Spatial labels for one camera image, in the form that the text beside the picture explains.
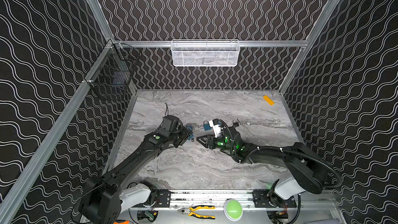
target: yellow and black pliers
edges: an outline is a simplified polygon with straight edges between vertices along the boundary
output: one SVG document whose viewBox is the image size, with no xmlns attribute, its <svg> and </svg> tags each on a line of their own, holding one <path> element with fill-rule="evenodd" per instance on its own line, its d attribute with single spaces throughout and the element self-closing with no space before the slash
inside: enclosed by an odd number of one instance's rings
<svg viewBox="0 0 398 224">
<path fill-rule="evenodd" d="M 214 217 L 214 216 L 200 215 L 200 214 L 197 214 L 194 212 L 199 209 L 216 209 L 216 207 L 200 205 L 200 206 L 196 206 L 196 207 L 182 208 L 182 209 L 179 209 L 178 212 L 180 212 L 182 214 L 187 214 L 188 216 L 194 216 L 199 219 L 211 219 L 211 220 L 216 219 L 216 217 Z"/>
</svg>

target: round green push button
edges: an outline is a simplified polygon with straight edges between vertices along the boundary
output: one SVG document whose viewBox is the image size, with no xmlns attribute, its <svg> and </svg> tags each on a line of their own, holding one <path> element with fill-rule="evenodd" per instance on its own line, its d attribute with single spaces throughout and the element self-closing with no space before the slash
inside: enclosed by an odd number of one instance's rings
<svg viewBox="0 0 398 224">
<path fill-rule="evenodd" d="M 242 216 L 242 206 L 237 200 L 231 200 L 226 205 L 226 213 L 232 219 L 239 219 Z"/>
</svg>

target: white mesh basket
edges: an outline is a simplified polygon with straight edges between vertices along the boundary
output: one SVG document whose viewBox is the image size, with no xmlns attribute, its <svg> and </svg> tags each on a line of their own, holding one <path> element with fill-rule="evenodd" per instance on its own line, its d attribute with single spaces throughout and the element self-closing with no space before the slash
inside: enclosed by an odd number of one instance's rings
<svg viewBox="0 0 398 224">
<path fill-rule="evenodd" d="M 172 40 L 173 65 L 177 67 L 235 67 L 238 40 Z"/>
</svg>

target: wire basket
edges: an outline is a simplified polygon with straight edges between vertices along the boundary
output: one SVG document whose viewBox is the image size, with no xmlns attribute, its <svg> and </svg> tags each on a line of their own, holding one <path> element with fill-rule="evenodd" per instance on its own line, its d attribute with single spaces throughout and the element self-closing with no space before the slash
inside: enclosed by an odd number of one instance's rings
<svg viewBox="0 0 398 224">
<path fill-rule="evenodd" d="M 235 67 L 238 40 L 172 40 L 173 65 L 177 67 Z"/>
<path fill-rule="evenodd" d="M 118 54 L 113 53 L 108 53 L 107 56 L 97 70 L 95 80 L 88 84 L 101 100 L 128 99 L 133 61 L 121 59 Z"/>
</svg>

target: black wire basket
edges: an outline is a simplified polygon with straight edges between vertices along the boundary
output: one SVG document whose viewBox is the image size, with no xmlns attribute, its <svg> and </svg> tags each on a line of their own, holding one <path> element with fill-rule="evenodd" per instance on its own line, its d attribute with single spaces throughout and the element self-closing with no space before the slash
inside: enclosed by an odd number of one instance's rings
<svg viewBox="0 0 398 224">
<path fill-rule="evenodd" d="M 113 53 L 107 56 L 97 70 L 95 80 L 88 84 L 101 100 L 127 100 L 131 94 L 129 84 L 134 61 Z"/>
</svg>

